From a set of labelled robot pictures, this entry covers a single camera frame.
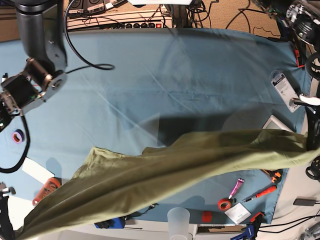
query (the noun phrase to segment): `orange tape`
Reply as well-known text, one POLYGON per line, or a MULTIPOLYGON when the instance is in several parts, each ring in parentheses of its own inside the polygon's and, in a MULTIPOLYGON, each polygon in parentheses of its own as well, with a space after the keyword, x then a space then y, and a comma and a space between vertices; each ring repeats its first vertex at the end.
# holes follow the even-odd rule
POLYGON ((231 201, 228 198, 223 198, 218 201, 218 208, 220 211, 227 211, 231 208, 231 201))

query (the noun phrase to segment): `orange screwdriver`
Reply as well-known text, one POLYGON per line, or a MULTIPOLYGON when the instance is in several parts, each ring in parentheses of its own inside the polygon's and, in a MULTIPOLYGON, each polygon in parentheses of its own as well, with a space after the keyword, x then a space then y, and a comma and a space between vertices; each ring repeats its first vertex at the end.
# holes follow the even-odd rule
POLYGON ((257 198, 260 198, 260 197, 262 197, 262 196, 264 196, 264 195, 267 195, 267 194, 269 194, 269 193, 272 193, 272 192, 274 192, 276 189, 277 189, 277 186, 276 186, 276 185, 271 186, 271 187, 268 187, 266 190, 263 190, 262 192, 257 193, 257 194, 254 195, 253 197, 247 198, 246 200, 243 201, 243 203, 249 202, 249 201, 251 201, 252 199, 257 199, 257 198))

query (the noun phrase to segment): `pink marker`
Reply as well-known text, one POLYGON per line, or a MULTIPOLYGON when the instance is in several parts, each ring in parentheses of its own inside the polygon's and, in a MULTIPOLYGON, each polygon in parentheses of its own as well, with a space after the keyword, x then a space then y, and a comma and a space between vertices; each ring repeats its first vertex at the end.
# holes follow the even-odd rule
POLYGON ((230 192, 230 196, 228 197, 228 199, 231 199, 236 194, 236 192, 244 182, 245 180, 243 180, 242 178, 239 178, 238 181, 236 181, 236 184, 232 189, 232 191, 230 192))

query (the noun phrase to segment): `olive green cloth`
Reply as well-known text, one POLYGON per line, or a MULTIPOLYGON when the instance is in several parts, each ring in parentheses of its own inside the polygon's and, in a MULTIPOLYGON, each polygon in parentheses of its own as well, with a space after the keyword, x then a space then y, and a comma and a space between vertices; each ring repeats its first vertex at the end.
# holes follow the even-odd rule
POLYGON ((128 156, 93 147, 73 178, 24 219, 17 239, 125 216, 212 176, 305 165, 303 135, 283 130, 193 132, 173 145, 128 156))

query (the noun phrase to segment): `roll of tape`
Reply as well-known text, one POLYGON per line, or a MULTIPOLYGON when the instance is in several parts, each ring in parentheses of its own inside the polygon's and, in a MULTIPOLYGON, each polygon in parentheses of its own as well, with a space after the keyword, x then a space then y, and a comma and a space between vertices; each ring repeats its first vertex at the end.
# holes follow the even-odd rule
POLYGON ((218 208, 220 211, 227 211, 231 208, 231 201, 228 198, 223 198, 218 201, 218 208))
POLYGON ((12 139, 16 144, 22 143, 25 140, 24 132, 21 131, 20 129, 15 130, 12 133, 12 139))

